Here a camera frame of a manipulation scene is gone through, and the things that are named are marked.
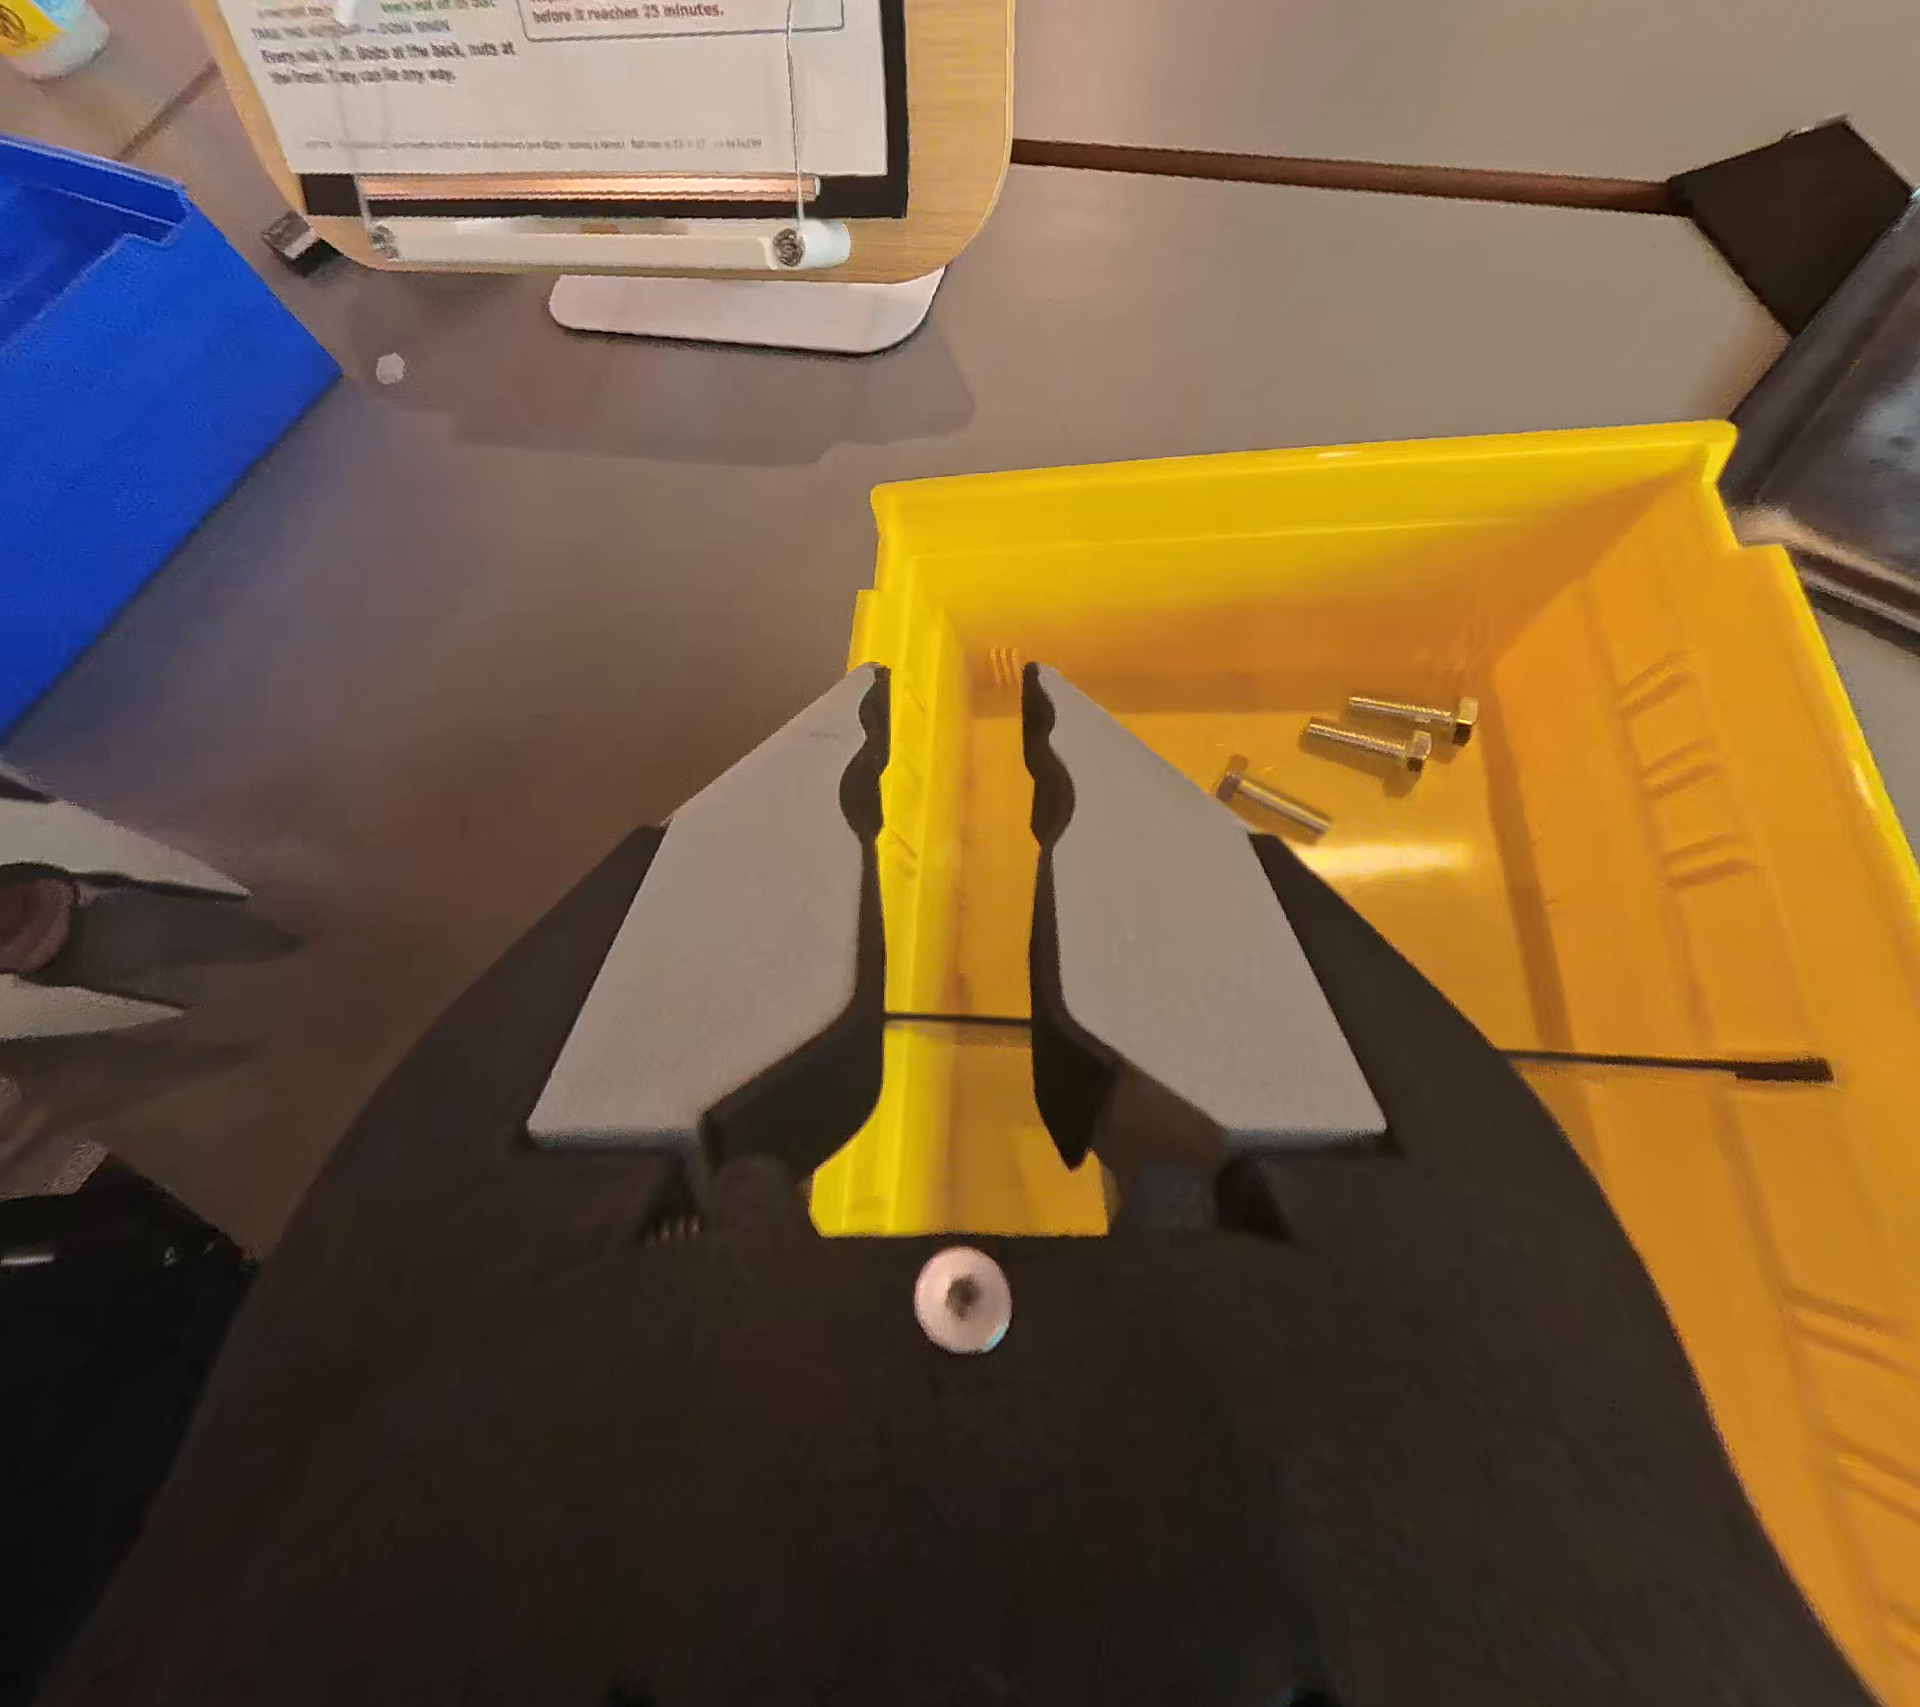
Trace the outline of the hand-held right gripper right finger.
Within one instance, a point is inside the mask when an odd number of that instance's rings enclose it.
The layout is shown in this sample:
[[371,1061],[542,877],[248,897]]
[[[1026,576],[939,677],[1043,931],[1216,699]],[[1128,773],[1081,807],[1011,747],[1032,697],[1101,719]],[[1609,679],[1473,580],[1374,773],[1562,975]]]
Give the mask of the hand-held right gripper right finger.
[[1049,665],[1022,669],[1030,1067],[1068,1167],[1218,1171],[1386,1115],[1254,833]]

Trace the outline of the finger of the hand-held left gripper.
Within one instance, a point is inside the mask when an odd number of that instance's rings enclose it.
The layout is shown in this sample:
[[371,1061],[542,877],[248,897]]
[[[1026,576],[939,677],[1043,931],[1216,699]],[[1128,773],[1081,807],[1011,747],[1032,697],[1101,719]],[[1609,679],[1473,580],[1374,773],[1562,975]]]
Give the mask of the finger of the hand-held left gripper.
[[4,1045],[125,1033],[173,1021],[180,1013],[182,1007],[161,999],[137,999],[85,985],[2,975]]
[[198,855],[45,791],[2,795],[2,971],[151,975],[301,949]]

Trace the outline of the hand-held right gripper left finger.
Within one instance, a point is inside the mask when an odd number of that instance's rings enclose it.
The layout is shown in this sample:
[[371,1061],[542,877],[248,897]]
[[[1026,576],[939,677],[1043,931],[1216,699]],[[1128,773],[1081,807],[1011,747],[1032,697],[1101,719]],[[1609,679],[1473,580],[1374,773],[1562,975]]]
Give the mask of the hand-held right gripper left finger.
[[893,677],[861,663],[662,827],[536,1097],[551,1149],[813,1177],[884,1083]]

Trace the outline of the metal hex bolt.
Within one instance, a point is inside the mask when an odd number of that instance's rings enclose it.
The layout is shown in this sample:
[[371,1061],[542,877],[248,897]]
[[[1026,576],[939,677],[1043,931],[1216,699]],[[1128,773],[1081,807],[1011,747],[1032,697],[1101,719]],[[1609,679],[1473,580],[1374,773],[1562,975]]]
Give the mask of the metal hex bolt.
[[1312,841],[1322,839],[1333,829],[1329,813],[1290,797],[1272,781],[1261,777],[1252,763],[1238,755],[1224,763],[1214,783],[1214,795],[1248,817],[1261,817],[1268,827],[1285,827]]
[[1302,743],[1347,757],[1372,759],[1408,775],[1420,775],[1434,753],[1434,741],[1426,729],[1377,733],[1322,717],[1312,717],[1302,725]]
[[1481,703],[1475,695],[1461,695],[1452,705],[1429,705],[1381,695],[1350,695],[1347,709],[1370,719],[1392,721],[1412,731],[1431,733],[1437,745],[1464,747],[1476,733]]

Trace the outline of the yellow plastic bin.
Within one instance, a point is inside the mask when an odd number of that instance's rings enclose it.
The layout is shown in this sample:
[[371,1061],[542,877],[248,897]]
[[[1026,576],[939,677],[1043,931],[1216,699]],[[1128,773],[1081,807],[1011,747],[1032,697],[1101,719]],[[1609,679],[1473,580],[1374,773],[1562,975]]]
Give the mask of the yellow plastic bin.
[[[1794,1579],[1916,1703],[1916,863],[1813,607],[1746,548],[1728,424],[882,486],[850,663],[893,671],[888,1001],[1026,1019],[1022,667],[1302,855],[1524,1063],[1677,1319]],[[1410,731],[1420,775],[1302,743]]]

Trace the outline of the person's dark pants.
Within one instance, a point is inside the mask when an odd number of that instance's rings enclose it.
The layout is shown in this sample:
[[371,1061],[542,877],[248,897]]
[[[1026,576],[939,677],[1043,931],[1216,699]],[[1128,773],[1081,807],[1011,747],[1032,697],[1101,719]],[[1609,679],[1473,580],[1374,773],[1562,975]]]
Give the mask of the person's dark pants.
[[106,1159],[2,1207],[2,1701],[30,1703],[133,1549],[256,1263]]

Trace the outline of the blue plastic bin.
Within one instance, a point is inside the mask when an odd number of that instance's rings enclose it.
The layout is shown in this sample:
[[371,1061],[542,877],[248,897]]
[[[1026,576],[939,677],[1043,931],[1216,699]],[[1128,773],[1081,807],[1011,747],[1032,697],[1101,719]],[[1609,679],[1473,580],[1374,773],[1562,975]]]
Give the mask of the blue plastic bin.
[[4,729],[341,378],[180,184],[4,138]]

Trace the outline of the wooden book stand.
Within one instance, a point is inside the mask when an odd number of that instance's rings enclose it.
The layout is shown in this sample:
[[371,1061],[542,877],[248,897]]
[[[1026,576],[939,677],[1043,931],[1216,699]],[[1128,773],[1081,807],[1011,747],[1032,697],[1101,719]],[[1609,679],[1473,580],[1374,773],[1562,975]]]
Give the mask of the wooden book stand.
[[1012,152],[1014,0],[905,0],[905,196],[886,218],[823,204],[802,174],[293,178],[192,0],[256,156],[332,246],[390,276],[551,278],[572,332],[870,356],[909,340],[993,214]]

